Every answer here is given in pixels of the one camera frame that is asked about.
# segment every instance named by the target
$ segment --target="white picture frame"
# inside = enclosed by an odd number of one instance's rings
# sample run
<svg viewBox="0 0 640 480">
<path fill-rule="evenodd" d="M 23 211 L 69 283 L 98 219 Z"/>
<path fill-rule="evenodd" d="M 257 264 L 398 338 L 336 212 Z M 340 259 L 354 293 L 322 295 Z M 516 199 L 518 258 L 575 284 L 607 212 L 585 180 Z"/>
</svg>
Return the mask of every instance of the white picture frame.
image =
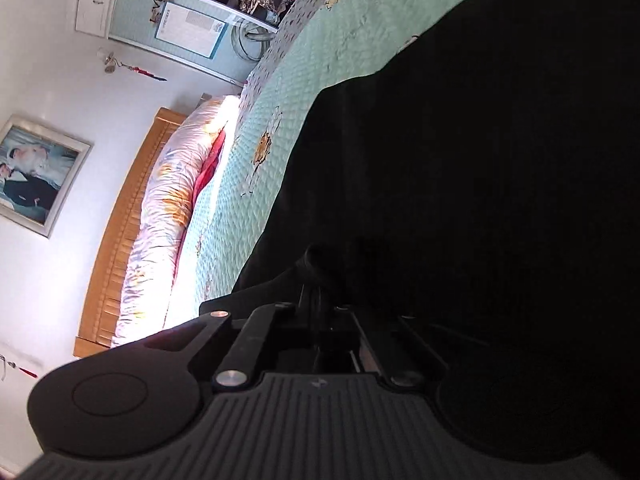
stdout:
<svg viewBox="0 0 640 480">
<path fill-rule="evenodd" d="M 13 115 L 0 130 L 0 215 L 46 238 L 91 145 Z"/>
</svg>

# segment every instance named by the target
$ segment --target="wooden headboard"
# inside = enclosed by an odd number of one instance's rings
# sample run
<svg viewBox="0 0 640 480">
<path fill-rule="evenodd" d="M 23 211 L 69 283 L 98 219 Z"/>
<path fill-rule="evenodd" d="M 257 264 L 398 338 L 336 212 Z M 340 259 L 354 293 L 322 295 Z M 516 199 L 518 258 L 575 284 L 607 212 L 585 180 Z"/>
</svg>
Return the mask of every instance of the wooden headboard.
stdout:
<svg viewBox="0 0 640 480">
<path fill-rule="evenodd" d="M 120 315 L 120 293 L 129 253 L 140 230 L 140 210 L 146 183 L 162 147 L 186 116 L 160 108 L 133 161 L 116 200 L 94 264 L 74 355 L 87 357 L 111 346 Z"/>
</svg>

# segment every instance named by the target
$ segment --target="bed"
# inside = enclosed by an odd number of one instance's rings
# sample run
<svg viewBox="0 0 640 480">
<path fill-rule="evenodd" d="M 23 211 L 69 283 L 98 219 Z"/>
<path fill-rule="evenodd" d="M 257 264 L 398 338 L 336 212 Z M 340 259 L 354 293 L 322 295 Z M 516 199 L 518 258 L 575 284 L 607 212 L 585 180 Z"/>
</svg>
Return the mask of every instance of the bed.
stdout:
<svg viewBox="0 0 640 480">
<path fill-rule="evenodd" d="M 296 2 L 245 85 L 235 134 L 226 138 L 219 167 L 195 204 L 168 299 L 165 328 L 197 316 L 202 301 L 231 291 L 262 233 L 290 151 L 318 93 L 345 79 L 376 72 L 460 1 Z M 127 191 L 129 196 L 133 189 Z M 130 218 L 135 223 L 135 215 Z M 130 243 L 123 242 L 121 249 L 114 241 L 113 233 L 124 229 L 119 225 L 112 228 L 110 222 L 105 239 L 110 238 L 103 241 L 104 251 L 100 248 L 76 354 L 107 348 L 113 338 L 122 265 Z M 121 254 L 117 268 L 105 263 L 114 254 Z"/>
</svg>

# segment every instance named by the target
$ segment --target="black cloth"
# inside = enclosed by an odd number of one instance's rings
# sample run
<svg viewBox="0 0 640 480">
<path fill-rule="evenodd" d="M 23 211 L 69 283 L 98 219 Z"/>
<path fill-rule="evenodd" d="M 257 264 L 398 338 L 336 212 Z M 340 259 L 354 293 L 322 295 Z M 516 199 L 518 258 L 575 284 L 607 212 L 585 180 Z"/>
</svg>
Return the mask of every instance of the black cloth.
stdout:
<svg viewBox="0 0 640 480">
<path fill-rule="evenodd" d="M 4 194 L 18 205 L 34 207 L 36 205 L 47 211 L 53 207 L 53 203 L 58 196 L 58 190 L 46 180 L 37 176 L 23 174 L 26 181 L 6 180 L 4 183 Z"/>
<path fill-rule="evenodd" d="M 562 356 L 640 420 L 639 25 L 640 0 L 465 0 L 325 89 L 234 292 L 331 245 L 372 306 Z"/>
</svg>

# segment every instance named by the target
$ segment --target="bed sheet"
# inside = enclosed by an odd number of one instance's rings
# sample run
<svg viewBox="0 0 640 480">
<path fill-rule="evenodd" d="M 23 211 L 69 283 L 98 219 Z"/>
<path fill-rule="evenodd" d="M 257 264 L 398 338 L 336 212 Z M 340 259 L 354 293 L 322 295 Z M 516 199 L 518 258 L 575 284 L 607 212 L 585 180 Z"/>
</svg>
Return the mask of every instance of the bed sheet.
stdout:
<svg viewBox="0 0 640 480">
<path fill-rule="evenodd" d="M 167 326 L 197 316 L 202 301 L 231 292 L 318 93 L 376 72 L 462 0 L 328 1 L 265 81 L 235 139 L 226 141 L 223 171 L 203 190 L 191 219 Z"/>
</svg>

